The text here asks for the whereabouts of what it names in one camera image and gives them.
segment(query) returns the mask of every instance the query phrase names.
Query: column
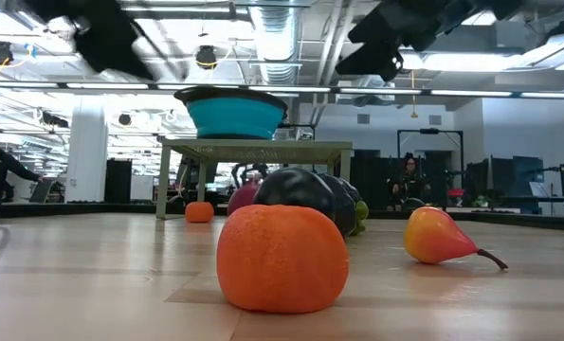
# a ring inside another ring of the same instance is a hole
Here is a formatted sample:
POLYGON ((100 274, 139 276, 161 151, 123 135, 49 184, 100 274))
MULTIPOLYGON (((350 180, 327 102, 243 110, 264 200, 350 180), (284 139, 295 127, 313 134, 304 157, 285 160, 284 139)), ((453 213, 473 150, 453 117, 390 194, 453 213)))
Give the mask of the column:
POLYGON ((108 126, 102 97, 77 96, 71 122, 64 199, 101 202, 107 163, 108 126))

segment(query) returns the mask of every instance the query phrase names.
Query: wooden table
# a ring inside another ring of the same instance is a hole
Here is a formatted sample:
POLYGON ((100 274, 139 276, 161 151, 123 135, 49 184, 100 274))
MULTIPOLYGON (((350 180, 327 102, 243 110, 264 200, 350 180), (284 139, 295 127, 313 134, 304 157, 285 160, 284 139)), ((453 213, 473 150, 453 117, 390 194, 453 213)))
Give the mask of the wooden table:
MULTIPOLYGON (((199 162, 197 200, 206 197, 206 169, 209 163, 325 164, 332 173, 340 163, 340 177, 349 181, 352 142, 275 141, 241 139, 164 139, 161 143, 159 192, 168 186, 170 154, 181 153, 199 162)), ((157 197, 158 219, 166 218, 166 198, 157 197)))

